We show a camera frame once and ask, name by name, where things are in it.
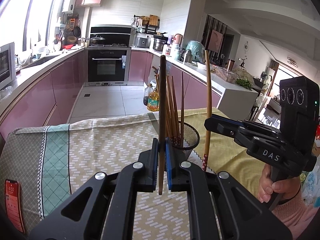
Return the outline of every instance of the fingernail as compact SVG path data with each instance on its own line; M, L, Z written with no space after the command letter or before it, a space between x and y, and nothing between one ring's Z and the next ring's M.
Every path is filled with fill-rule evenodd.
M266 192L271 195L273 193L273 190L271 187L267 187Z
M281 190L281 183L280 182L275 182L272 184L273 190Z
M264 195L262 198L263 198L263 201L266 202L266 203L268 203L269 200L270 200L270 196L269 195Z

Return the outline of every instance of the red bowl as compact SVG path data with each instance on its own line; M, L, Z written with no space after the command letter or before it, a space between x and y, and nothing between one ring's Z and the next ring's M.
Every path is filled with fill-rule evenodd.
M74 44L70 44L70 45L63 45L62 48L63 49L71 49L73 47Z

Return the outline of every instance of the pink painting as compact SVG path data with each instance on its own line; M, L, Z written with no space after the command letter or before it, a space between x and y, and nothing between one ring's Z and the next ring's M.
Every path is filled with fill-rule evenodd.
M217 31L212 30L208 49L218 53L221 46L222 38L222 33L218 33Z

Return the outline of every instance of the smartphone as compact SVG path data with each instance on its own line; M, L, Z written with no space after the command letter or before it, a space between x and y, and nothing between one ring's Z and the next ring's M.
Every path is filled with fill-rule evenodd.
M15 228L25 233L20 209L20 184L16 180L5 180L5 209Z

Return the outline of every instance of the kitchen sink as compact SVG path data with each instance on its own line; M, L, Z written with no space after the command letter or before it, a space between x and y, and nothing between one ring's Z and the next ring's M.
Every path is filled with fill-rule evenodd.
M29 65L25 66L24 68L39 66L39 65L49 61L50 59L53 59L53 58L57 57L57 56L58 55L43 57L41 59L36 60L35 62L30 63Z

